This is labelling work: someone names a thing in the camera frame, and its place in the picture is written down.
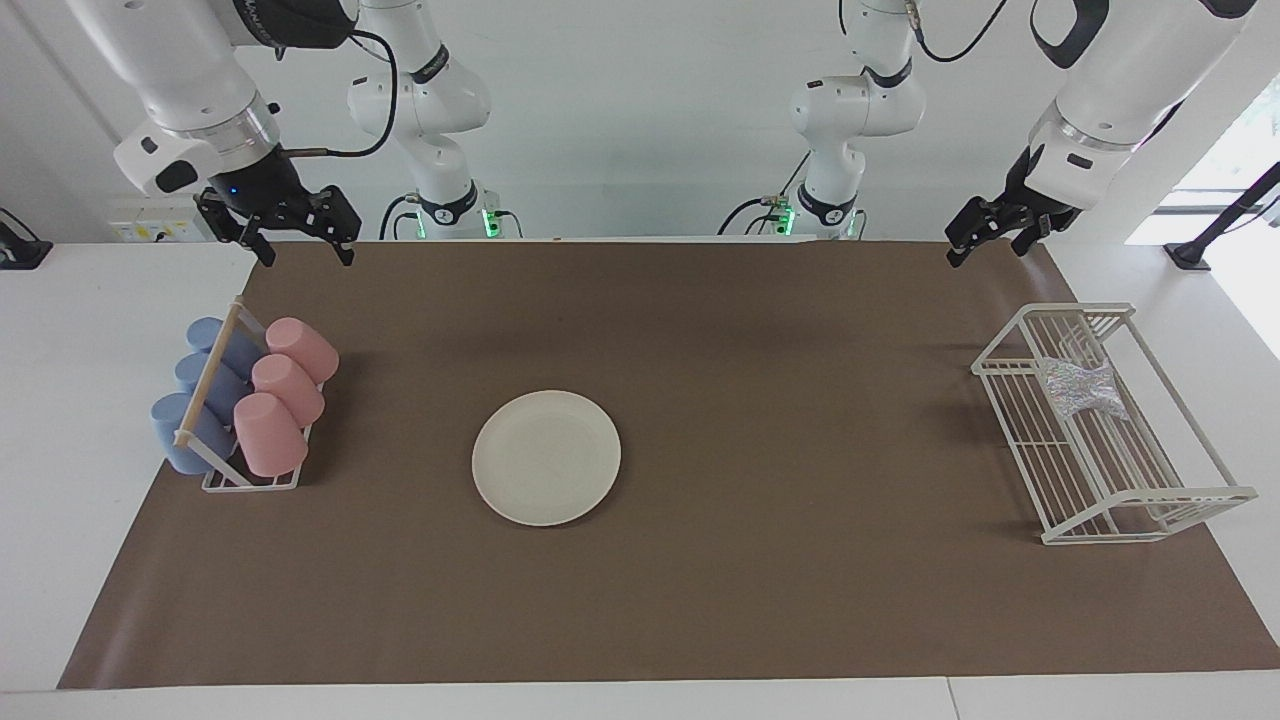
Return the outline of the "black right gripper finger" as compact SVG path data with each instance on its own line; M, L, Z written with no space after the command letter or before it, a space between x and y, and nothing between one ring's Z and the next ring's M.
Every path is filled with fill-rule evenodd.
M355 245L361 231L361 218L335 184L312 195L315 229L337 255L342 265L355 261Z
M197 210L212 232L215 241L234 243L255 255L262 266L273 266L276 260L275 249L259 228L253 215L242 222L224 202L215 190L202 190L197 196Z

